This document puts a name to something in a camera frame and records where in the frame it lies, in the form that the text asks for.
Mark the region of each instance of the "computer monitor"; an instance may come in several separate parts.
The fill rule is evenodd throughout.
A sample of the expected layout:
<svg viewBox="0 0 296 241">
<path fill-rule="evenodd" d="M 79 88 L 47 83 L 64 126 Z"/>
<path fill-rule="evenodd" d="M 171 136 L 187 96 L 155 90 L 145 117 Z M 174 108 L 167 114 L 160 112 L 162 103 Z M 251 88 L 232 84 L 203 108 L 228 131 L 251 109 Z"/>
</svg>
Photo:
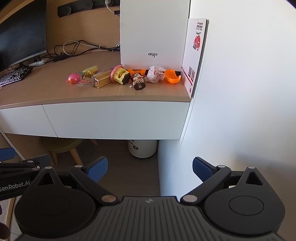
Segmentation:
<svg viewBox="0 0 296 241">
<path fill-rule="evenodd" d="M 0 71 L 46 53 L 46 0 L 35 0 L 0 23 Z"/>
</svg>

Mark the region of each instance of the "white wall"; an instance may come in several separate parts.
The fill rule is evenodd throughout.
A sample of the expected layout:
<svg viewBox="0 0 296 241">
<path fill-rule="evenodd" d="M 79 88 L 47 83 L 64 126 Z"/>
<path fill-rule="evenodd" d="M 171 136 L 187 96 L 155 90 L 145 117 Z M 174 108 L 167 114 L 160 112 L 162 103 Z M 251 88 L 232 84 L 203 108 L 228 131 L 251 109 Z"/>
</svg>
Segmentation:
<svg viewBox="0 0 296 241">
<path fill-rule="evenodd" d="M 296 219 L 296 9 L 286 0 L 192 0 L 209 19 L 203 69 L 184 138 L 161 141 L 162 195 L 201 181 L 200 156 L 233 170 L 256 166 L 286 207 L 279 234 L 294 240 Z"/>
</svg>

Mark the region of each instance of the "orange plastic cup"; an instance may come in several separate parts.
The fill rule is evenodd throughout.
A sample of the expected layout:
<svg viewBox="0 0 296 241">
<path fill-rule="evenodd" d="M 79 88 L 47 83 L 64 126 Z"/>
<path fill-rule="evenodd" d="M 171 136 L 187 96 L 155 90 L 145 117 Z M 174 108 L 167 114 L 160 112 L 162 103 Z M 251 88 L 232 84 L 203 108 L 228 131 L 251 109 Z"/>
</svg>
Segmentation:
<svg viewBox="0 0 296 241">
<path fill-rule="evenodd" d="M 166 77 L 167 81 L 170 82 L 171 84 L 176 84 L 181 79 L 181 75 L 179 75 L 179 77 L 176 76 L 176 72 L 173 69 L 166 70 L 165 77 Z"/>
</svg>

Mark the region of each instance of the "white box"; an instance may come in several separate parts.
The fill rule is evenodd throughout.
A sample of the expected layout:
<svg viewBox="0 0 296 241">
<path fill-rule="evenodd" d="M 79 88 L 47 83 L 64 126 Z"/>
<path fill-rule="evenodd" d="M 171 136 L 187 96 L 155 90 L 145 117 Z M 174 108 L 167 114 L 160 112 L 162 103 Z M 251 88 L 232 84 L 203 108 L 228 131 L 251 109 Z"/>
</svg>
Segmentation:
<svg viewBox="0 0 296 241">
<path fill-rule="evenodd" d="M 205 36 L 206 22 L 206 18 L 190 18 L 188 20 L 181 76 L 189 97 L 191 97 L 193 88 L 196 86 L 195 82 L 198 79 L 197 70 Z"/>
<path fill-rule="evenodd" d="M 190 0 L 121 0 L 120 48 L 125 69 L 181 71 Z"/>
</svg>

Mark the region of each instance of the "blue gripper pad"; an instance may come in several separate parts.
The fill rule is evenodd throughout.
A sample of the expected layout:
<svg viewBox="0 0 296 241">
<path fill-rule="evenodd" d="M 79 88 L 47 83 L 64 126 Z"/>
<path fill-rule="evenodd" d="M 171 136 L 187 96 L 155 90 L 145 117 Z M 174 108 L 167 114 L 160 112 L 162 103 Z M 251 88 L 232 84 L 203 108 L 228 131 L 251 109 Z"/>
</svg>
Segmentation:
<svg viewBox="0 0 296 241">
<path fill-rule="evenodd" d="M 85 167 L 86 175 L 93 181 L 98 182 L 108 170 L 108 160 L 106 157 L 100 157 Z"/>
<path fill-rule="evenodd" d="M 0 149 L 0 161 L 13 159 L 15 157 L 15 150 L 12 147 Z"/>
<path fill-rule="evenodd" d="M 204 159 L 196 157 L 192 162 L 192 169 L 195 175 L 204 182 L 217 172 L 217 168 Z"/>
</svg>

